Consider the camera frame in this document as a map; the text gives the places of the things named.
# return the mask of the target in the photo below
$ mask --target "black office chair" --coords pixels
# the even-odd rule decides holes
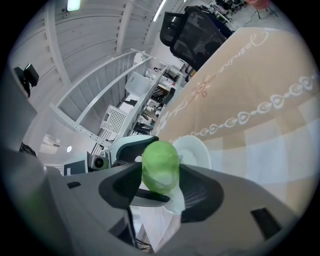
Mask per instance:
[[[226,38],[200,8],[192,6],[184,14],[164,14],[160,40],[198,71]]]

